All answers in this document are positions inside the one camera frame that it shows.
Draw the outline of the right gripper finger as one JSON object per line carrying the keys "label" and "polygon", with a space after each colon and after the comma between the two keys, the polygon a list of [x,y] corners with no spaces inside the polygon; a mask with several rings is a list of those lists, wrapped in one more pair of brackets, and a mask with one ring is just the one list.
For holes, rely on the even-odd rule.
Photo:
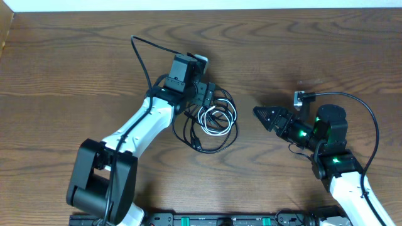
{"label": "right gripper finger", "polygon": [[263,118],[260,121],[267,131],[271,132],[272,130],[276,130],[276,119]]}
{"label": "right gripper finger", "polygon": [[253,113],[260,121],[273,121],[283,109],[280,106],[260,106],[255,107]]}

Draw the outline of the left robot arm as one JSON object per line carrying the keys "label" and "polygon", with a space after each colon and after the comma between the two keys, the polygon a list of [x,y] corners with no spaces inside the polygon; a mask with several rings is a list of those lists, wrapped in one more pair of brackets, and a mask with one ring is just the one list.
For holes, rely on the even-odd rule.
{"label": "left robot arm", "polygon": [[153,139],[170,126],[187,104],[207,90],[199,83],[208,58],[177,54],[164,86],[146,93],[140,109],[101,141],[86,139],[79,147],[66,203],[99,218],[102,224],[141,225],[145,212],[134,204],[138,159]]}

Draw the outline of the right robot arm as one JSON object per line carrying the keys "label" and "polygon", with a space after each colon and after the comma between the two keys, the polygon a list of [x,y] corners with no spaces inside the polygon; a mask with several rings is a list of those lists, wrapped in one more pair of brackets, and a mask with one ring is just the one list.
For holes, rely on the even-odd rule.
{"label": "right robot arm", "polygon": [[253,114],[267,131],[284,141],[312,153],[308,160],[315,177],[337,201],[306,215],[302,225],[393,225],[394,222],[377,199],[361,166],[347,149],[348,122],[344,108],[325,104],[317,109],[315,122],[306,123],[310,103],[318,93],[295,92],[297,114],[281,106],[254,107]]}

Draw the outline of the cardboard panel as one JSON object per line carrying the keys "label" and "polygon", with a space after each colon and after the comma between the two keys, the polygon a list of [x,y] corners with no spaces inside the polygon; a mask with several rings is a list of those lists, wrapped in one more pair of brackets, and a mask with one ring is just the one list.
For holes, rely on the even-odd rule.
{"label": "cardboard panel", "polygon": [[6,45],[6,40],[9,35],[9,30],[13,22],[14,12],[10,7],[1,0],[1,11],[0,11],[0,55],[2,55],[3,50]]}

